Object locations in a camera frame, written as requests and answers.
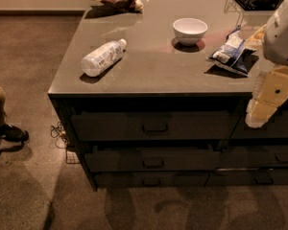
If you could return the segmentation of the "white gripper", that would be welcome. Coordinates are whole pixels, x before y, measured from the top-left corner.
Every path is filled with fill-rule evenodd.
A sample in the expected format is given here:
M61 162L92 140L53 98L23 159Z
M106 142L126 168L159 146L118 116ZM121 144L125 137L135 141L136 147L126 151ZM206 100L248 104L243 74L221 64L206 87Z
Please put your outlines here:
M288 66L276 65L269 72L260 72L247 106L246 124L251 128L263 127L288 100Z

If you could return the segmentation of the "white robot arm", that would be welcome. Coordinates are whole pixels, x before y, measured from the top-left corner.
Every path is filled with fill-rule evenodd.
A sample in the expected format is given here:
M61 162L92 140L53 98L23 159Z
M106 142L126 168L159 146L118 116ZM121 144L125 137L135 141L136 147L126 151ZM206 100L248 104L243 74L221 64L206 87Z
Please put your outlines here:
M247 107L246 124L262 127L288 100L288 0L284 0L266 25L252 39L262 36L265 59L274 64L269 72L260 72Z

